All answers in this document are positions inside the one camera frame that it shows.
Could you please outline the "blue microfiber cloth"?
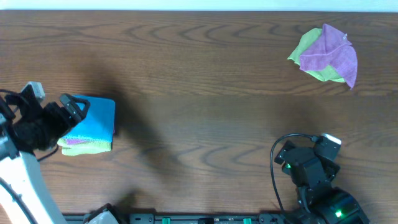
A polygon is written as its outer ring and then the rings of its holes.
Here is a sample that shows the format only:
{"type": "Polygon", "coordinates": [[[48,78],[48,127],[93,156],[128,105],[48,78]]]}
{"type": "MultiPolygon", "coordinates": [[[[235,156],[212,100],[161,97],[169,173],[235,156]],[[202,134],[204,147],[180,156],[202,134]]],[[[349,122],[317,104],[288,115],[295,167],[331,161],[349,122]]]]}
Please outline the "blue microfiber cloth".
{"type": "Polygon", "coordinates": [[[115,102],[94,96],[75,95],[75,97],[88,100],[90,107],[86,118],[63,138],[112,142],[116,111],[115,102]]]}

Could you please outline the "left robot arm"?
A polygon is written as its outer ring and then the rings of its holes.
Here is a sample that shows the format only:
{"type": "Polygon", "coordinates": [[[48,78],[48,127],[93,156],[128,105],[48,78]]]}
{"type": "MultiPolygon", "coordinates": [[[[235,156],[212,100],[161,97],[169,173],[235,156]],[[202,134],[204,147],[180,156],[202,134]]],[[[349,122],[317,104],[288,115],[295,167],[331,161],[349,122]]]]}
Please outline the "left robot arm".
{"type": "Polygon", "coordinates": [[[1,205],[13,223],[124,223],[106,204],[85,216],[64,216],[40,171],[36,150],[56,151],[63,140],[112,141],[115,103],[63,94],[45,107],[41,95],[23,91],[1,98],[1,205]]]}

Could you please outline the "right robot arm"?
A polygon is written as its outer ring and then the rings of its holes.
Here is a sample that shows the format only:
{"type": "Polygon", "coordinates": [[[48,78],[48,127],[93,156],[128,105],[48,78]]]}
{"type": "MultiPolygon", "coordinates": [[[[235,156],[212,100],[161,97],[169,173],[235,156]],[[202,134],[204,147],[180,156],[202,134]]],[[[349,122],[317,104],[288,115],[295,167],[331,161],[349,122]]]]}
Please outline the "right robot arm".
{"type": "Polygon", "coordinates": [[[321,136],[312,147],[287,141],[274,161],[296,186],[299,209],[285,215],[286,223],[367,224],[369,218],[348,192],[332,186],[340,171],[335,158],[341,142],[321,136]]]}

